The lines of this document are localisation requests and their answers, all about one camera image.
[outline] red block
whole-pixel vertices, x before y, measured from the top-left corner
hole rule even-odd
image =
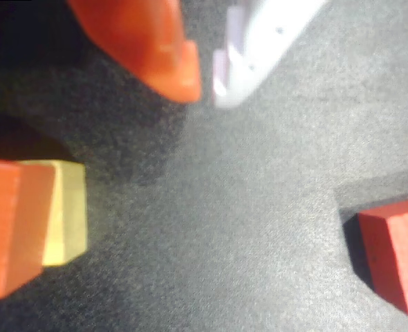
[[[375,291],[408,314],[408,201],[359,213]]]
[[[55,170],[0,160],[0,299],[42,271]]]

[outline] yellow block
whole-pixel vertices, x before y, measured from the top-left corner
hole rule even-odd
[[[55,168],[52,205],[43,266],[64,265],[87,249],[86,172],[82,164],[60,160],[27,160]]]

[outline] cube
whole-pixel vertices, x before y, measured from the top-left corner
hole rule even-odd
[[[55,171],[0,160],[0,299],[38,276]]]
[[[27,160],[25,165],[55,168],[44,266],[61,266],[87,249],[86,182],[82,164],[61,160]]]
[[[376,293],[408,314],[408,201],[358,218]]]

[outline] white plastic object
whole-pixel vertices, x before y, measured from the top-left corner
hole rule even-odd
[[[213,54],[214,103],[239,106],[328,0],[241,0],[228,8],[225,49]]]

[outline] orange toy piece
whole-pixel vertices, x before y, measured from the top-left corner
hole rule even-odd
[[[408,314],[408,201],[359,213],[375,291]]]
[[[0,161],[0,299],[42,271],[55,170]]]
[[[179,0],[68,0],[87,35],[139,80],[175,102],[201,97],[196,44]]]

